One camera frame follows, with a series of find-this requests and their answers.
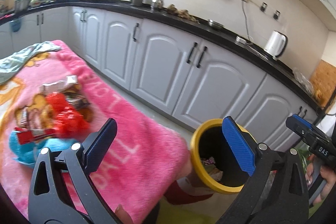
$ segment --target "screw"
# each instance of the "screw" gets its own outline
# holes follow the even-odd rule
[[[260,144],[258,145],[258,147],[259,147],[260,150],[263,150],[263,151],[267,150],[267,145],[264,144],[264,143],[260,143]]]
[[[81,147],[81,144],[80,144],[80,143],[74,143],[74,144],[71,146],[71,149],[72,149],[72,150],[78,150],[80,147]]]
[[[294,148],[291,148],[290,152],[291,152],[292,155],[297,155],[297,151]]]
[[[49,151],[49,148],[44,147],[44,148],[41,149],[41,154],[44,155],[44,154],[48,153],[48,151]]]

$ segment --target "pink cloth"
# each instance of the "pink cloth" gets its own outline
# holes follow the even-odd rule
[[[108,117],[114,118],[118,125],[114,142],[98,171],[90,177],[113,211],[122,204],[134,223],[139,224],[169,185],[190,171],[186,142],[112,90],[64,42],[54,43],[62,50],[50,52],[48,58],[36,61],[34,66],[24,67],[15,77],[18,79],[16,84],[22,81],[23,87],[7,113],[6,128],[1,132],[1,184],[16,207],[27,216],[32,171],[14,161],[14,154],[8,148],[8,135],[15,125],[13,111],[30,105],[41,84],[77,75],[82,92],[94,111],[91,132],[99,130]],[[84,212],[69,175],[64,177],[76,208]]]

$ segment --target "electric kettle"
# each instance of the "electric kettle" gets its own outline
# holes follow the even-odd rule
[[[271,37],[269,38],[264,51],[273,56],[274,60],[282,56],[288,44],[288,37],[283,33],[273,31]]]

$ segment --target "countertop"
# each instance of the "countertop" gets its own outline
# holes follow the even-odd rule
[[[206,20],[201,18],[197,18],[199,23],[195,23],[177,16],[169,15],[166,12],[152,11],[150,6],[146,4],[144,4],[142,7],[137,7],[130,5],[128,1],[122,0],[62,0],[53,1],[36,8],[30,8],[10,17],[2,18],[0,19],[0,25],[27,14],[64,6],[97,8],[130,15],[133,17],[149,19],[201,37],[237,54],[238,56],[261,68],[266,73],[270,74],[279,82],[288,87],[291,91],[293,91],[305,103],[313,108],[317,114],[322,112],[321,106],[312,96],[306,92],[306,90],[302,88],[298,81],[295,80],[291,69],[284,63],[279,60],[273,60],[262,48],[258,47],[257,45],[254,45],[254,49],[257,51],[256,52],[248,45],[240,43],[236,44],[235,41],[236,37],[238,36],[236,33],[231,32],[225,28],[222,31],[216,31],[207,25]]]

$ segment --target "blue gripper pad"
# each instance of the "blue gripper pad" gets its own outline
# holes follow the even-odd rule
[[[244,132],[240,130],[231,117],[224,118],[222,131],[240,168],[251,177],[255,170],[255,154],[244,139]]]

